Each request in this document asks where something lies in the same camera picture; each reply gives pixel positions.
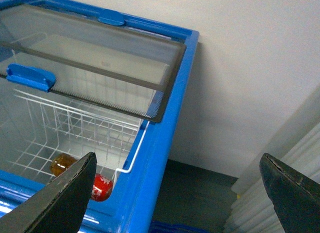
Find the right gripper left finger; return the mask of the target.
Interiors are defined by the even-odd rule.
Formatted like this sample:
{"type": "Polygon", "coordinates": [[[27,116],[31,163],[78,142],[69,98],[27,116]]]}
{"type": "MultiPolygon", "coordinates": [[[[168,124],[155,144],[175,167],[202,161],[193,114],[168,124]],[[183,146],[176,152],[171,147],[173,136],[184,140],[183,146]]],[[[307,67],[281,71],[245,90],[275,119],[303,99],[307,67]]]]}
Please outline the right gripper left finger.
{"type": "Polygon", "coordinates": [[[97,158],[89,152],[0,219],[2,233],[77,233],[91,198],[97,158]]]}

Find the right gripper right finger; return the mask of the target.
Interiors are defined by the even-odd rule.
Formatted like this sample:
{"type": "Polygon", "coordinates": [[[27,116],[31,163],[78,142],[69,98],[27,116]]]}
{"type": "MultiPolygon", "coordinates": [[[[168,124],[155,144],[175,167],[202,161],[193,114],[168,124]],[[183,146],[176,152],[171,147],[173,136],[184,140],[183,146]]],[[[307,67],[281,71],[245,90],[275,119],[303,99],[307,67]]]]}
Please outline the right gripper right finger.
{"type": "Polygon", "coordinates": [[[320,231],[320,184],[264,153],[259,171],[265,191],[286,233],[320,231]]]}

